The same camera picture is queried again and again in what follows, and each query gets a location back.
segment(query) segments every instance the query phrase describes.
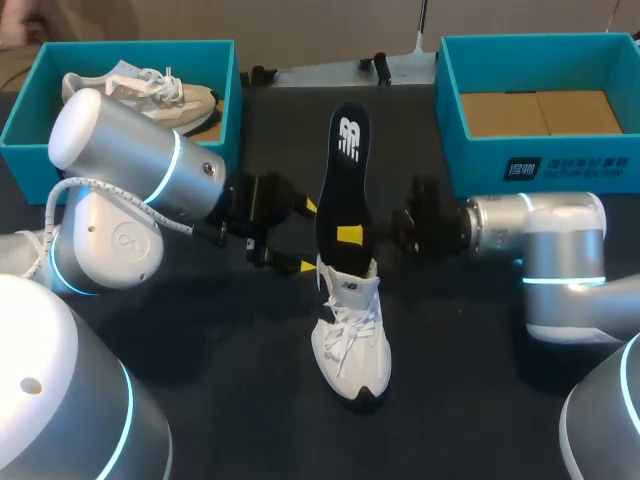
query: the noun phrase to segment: black table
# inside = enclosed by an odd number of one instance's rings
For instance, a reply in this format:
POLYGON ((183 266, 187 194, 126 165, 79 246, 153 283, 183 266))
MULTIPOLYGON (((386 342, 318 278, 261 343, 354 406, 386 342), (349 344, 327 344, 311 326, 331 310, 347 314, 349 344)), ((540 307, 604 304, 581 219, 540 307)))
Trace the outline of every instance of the black table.
MULTIPOLYGON (((331 113, 345 101, 361 102, 371 115, 367 191, 376 220, 403 204, 414 174, 445 177, 430 87, 245 97, 247 168, 278 170, 312 198, 331 113)), ((14 100, 0 96, 0 117, 14 100)), ((3 162, 0 195, 2 232, 42 228, 43 209, 24 204, 3 162)), ((603 201, 608 277, 640 271, 640 196, 603 201)), ((291 219, 275 240, 314 252, 313 226, 302 219, 291 219)), ((256 270, 239 240, 223 251, 173 232, 165 241, 161 269, 144 285, 69 304, 166 412, 172 479, 568 478, 560 410, 603 353, 529 339, 511 269, 408 260, 381 245, 393 375, 385 404, 363 415, 336 401, 313 358, 313 273, 256 270)))

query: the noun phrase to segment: yellow tag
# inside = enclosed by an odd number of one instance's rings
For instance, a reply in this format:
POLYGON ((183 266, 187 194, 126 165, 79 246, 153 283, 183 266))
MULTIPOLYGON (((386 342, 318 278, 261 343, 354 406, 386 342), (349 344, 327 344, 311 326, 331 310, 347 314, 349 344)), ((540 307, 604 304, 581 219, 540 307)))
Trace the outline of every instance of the yellow tag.
POLYGON ((315 270, 316 266, 312 263, 305 262, 304 260, 300 261, 300 272, 308 272, 309 270, 315 270))
POLYGON ((364 243, 362 225, 354 227, 338 227, 338 241, 343 243, 354 243, 362 246, 364 243))
POLYGON ((313 213, 318 213, 318 208, 313 204, 309 197, 307 197, 307 210, 313 213))

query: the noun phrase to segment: shoe insole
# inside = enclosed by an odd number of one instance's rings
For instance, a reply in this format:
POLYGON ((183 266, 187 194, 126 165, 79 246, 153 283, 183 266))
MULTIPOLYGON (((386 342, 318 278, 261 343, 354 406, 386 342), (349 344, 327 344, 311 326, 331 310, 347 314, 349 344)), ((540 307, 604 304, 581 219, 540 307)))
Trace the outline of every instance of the shoe insole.
POLYGON ((371 125, 354 103, 339 107, 329 127, 329 155, 316 214, 316 242, 325 265, 364 277, 373 257, 373 220, 365 177, 371 125))

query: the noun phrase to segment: wall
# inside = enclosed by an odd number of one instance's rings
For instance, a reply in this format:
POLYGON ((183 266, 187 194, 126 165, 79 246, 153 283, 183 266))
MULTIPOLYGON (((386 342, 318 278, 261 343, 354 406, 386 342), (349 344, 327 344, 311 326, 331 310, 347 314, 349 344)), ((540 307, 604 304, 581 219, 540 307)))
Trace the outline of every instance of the wall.
POLYGON ((443 35, 604 31, 615 5, 616 0, 428 0, 422 49, 438 51, 443 35))
POLYGON ((47 0, 60 40, 235 39, 241 70, 410 53, 421 0, 47 0))

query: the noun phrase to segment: robotic arm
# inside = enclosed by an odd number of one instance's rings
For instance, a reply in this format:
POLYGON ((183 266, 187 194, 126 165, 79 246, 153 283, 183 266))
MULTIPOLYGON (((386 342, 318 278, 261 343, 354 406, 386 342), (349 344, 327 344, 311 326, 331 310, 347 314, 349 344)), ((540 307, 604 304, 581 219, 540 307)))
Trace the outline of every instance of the robotic arm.
POLYGON ((437 186, 416 179, 394 214, 396 242, 426 255, 523 263, 529 333, 551 343, 621 343, 640 332, 640 275, 606 282, 606 215, 591 193, 471 197, 443 213, 437 186))
POLYGON ((215 153, 98 91, 82 90, 65 105, 49 157, 72 178, 51 192, 43 231, 0 237, 0 272, 62 294, 128 288, 160 265, 159 224, 218 246, 227 234, 251 239, 247 259, 255 265, 300 271, 301 259, 268 247, 269 231, 292 211, 315 215, 291 182, 274 173, 230 174, 215 153), (64 218, 54 227, 66 189, 64 218))

